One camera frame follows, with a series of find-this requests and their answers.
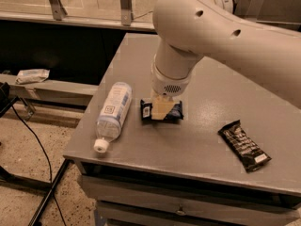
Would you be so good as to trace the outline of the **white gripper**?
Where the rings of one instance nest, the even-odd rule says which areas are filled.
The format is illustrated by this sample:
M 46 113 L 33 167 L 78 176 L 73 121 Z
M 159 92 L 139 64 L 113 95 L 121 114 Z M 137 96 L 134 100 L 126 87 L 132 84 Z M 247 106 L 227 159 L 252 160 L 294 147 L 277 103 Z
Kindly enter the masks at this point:
M 161 121 L 166 117 L 174 106 L 174 101 L 169 96 L 183 94 L 190 78 L 191 75 L 184 79 L 171 79 L 163 75 L 155 64 L 151 65 L 151 87 L 157 94 L 160 94 L 152 99 L 151 118 L 153 120 Z

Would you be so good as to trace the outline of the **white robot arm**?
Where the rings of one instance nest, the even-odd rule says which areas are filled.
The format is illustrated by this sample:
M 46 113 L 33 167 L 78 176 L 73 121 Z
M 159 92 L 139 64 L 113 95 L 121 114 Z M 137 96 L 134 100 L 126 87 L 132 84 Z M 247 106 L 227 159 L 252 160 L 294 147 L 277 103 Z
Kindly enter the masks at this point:
M 155 94 L 182 94 L 191 72 L 210 57 L 301 105 L 301 35 L 232 14 L 232 0 L 158 0 L 152 21 L 161 38 L 151 66 Z

